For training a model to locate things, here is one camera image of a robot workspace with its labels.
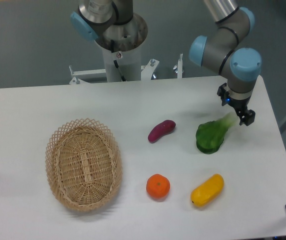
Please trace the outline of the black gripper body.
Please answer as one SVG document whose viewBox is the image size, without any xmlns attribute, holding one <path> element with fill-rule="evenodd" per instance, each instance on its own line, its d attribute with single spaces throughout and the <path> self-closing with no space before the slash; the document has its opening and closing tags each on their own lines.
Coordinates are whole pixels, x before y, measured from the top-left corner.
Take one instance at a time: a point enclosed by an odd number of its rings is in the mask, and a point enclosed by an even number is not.
<svg viewBox="0 0 286 240">
<path fill-rule="evenodd" d="M 248 109 L 248 103 L 251 98 L 251 92 L 237 93 L 232 90 L 228 90 L 225 94 L 225 102 L 234 108 L 236 112 L 244 112 Z"/>
</svg>

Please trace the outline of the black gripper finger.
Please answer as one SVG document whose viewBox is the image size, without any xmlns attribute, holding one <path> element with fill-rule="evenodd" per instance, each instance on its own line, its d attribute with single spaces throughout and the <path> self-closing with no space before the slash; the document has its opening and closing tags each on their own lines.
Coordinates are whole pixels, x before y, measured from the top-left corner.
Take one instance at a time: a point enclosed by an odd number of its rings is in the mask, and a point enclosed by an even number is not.
<svg viewBox="0 0 286 240">
<path fill-rule="evenodd" d="M 255 111 L 248 109 L 247 107 L 239 108 L 236 111 L 239 117 L 239 125 L 249 126 L 255 121 L 256 113 Z"/>
<path fill-rule="evenodd" d="M 227 83 L 224 83 L 221 86 L 219 86 L 217 90 L 217 95 L 220 97 L 222 106 L 230 103 L 230 93 L 228 92 L 227 89 Z"/>
</svg>

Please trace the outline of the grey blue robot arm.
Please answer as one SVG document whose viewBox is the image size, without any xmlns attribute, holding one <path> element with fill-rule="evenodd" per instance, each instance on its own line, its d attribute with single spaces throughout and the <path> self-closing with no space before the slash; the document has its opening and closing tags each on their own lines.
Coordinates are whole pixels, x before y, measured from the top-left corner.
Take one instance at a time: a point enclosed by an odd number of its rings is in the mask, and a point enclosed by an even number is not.
<svg viewBox="0 0 286 240">
<path fill-rule="evenodd" d="M 238 48 L 255 25 L 253 13 L 233 0 L 207 0 L 205 5 L 217 26 L 212 37 L 198 36 L 188 57 L 227 82 L 218 88 L 222 105 L 234 108 L 242 125 L 255 120 L 248 109 L 261 73 L 261 55 L 252 48 Z M 141 81 L 141 47 L 148 35 L 145 20 L 133 10 L 131 0 L 82 0 L 70 15 L 74 29 L 102 50 L 109 82 Z"/>
</svg>

